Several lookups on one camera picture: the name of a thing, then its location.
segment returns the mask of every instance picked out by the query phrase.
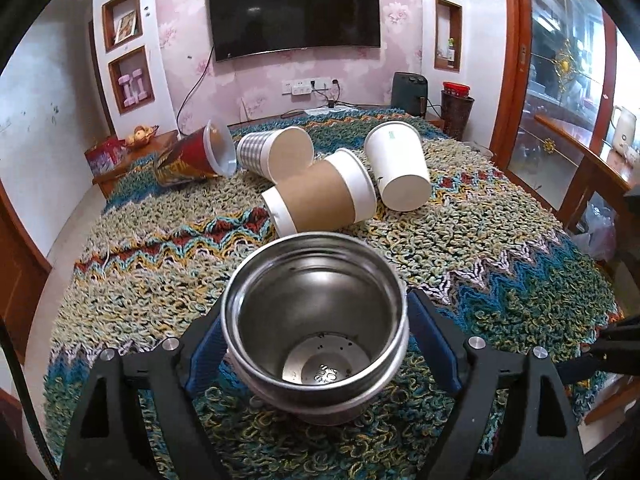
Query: plastic bag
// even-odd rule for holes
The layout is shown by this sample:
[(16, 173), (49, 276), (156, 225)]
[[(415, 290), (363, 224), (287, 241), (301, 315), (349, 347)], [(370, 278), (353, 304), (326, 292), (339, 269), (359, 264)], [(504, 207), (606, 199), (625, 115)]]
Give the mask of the plastic bag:
[(582, 216), (588, 226), (587, 232), (572, 237), (578, 249), (596, 261), (612, 259), (616, 253), (615, 216), (616, 212), (595, 194)]

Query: pink dumbbell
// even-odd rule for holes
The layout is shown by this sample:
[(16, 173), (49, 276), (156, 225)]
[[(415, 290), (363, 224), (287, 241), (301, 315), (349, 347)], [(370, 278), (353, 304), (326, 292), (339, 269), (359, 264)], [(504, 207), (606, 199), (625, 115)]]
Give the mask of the pink dumbbell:
[(145, 85), (142, 82), (142, 69), (136, 69), (131, 74), (134, 80), (138, 81), (138, 101), (142, 101), (142, 99), (146, 98), (146, 90)]
[(124, 105), (131, 106), (138, 102), (136, 97), (131, 94), (131, 88), (129, 87), (129, 83), (131, 82), (131, 76), (129, 74), (125, 74), (120, 79), (118, 79), (118, 84), (122, 86), (122, 91), (124, 92), (125, 99)]

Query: colorful woven tablecloth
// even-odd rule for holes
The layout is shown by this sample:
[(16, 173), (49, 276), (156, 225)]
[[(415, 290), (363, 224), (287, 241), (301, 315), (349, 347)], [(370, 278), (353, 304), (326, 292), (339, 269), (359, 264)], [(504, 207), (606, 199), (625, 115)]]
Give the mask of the colorful woven tablecloth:
[[(469, 335), (495, 348), (526, 352), (542, 345), (555, 361), (577, 356), (616, 317), (613, 294), (556, 219), (481, 155), (427, 122), (383, 109), (276, 121), (304, 127), (318, 156), (338, 147), (362, 153), (377, 124), (404, 120), (423, 137), (433, 193), (416, 211), (378, 202), (376, 215), (343, 232), (384, 254), (402, 279), (423, 288)], [(149, 350), (180, 336), (205, 314), (238, 264), (273, 240), (261, 177), (239, 171), (165, 190), (150, 158), (120, 180), (78, 259), (52, 332), (45, 377), (47, 437), (60, 458), (82, 384), (100, 350)], [(573, 387), (579, 418), (602, 378)], [(354, 421), (311, 426), (249, 404), (251, 393), (225, 362), (194, 402), (224, 465), (235, 478), (412, 478), (447, 420), (453, 401), (437, 389), (415, 342), (400, 371)], [(175, 475), (148, 392), (140, 393), (161, 472)], [(488, 452), (506, 393), (497, 396), (481, 450)]]

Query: flat screen tv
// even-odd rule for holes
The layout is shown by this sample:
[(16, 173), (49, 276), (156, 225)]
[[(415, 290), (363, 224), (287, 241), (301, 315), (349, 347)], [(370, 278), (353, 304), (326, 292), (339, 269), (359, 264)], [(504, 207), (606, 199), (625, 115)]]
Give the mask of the flat screen tv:
[(378, 0), (209, 0), (216, 61), (315, 46), (380, 47)]

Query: white pitcher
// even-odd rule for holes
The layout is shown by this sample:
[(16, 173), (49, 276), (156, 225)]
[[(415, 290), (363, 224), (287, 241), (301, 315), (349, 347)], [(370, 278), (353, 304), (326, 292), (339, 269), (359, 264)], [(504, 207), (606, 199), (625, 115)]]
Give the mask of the white pitcher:
[[(618, 118), (618, 123), (613, 124), (616, 110), (620, 110), (620, 117)], [(634, 143), (636, 136), (636, 116), (623, 106), (614, 106), (613, 113), (611, 114), (611, 125), (616, 129), (611, 145), (614, 150), (624, 156), (626, 147)]]

